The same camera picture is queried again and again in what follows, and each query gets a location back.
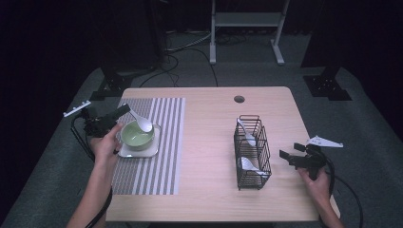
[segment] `human hand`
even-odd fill
[[[119,151],[122,145],[116,138],[116,134],[123,128],[121,123],[116,124],[112,129],[104,135],[103,138],[91,139],[90,145],[95,155],[95,161],[116,161],[116,155],[114,151]]]
[[[309,195],[316,202],[329,201],[329,178],[324,168],[317,171],[317,179],[311,180],[307,169],[299,168],[297,170],[301,175]]]

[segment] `human arm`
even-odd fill
[[[323,223],[331,228],[344,227],[330,203],[329,178],[324,168],[319,169],[316,180],[309,178],[307,169],[299,168],[297,171],[305,182],[306,189],[314,201]]]
[[[104,206],[118,161],[113,151],[119,151],[121,148],[121,144],[116,139],[116,134],[121,129],[122,125],[116,124],[103,138],[91,140],[91,148],[95,155],[94,167],[89,176],[86,191],[67,227],[86,227]],[[103,215],[95,227],[105,227],[105,225],[106,215]]]

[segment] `green bowl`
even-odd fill
[[[124,144],[133,150],[146,150],[154,139],[154,126],[150,132],[144,132],[139,127],[137,121],[132,121],[124,126],[121,132]]]

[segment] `white plate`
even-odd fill
[[[158,153],[161,141],[161,127],[154,124],[154,140],[150,147],[145,150],[133,150],[123,143],[118,155],[122,158],[150,158]]]

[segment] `forearm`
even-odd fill
[[[114,168],[114,163],[95,162],[83,198],[67,227],[85,227],[101,211],[110,191]],[[105,220],[100,219],[97,226],[104,223]]]
[[[328,200],[315,201],[315,206],[323,223],[330,228],[343,228],[344,225],[338,218],[332,204]]]

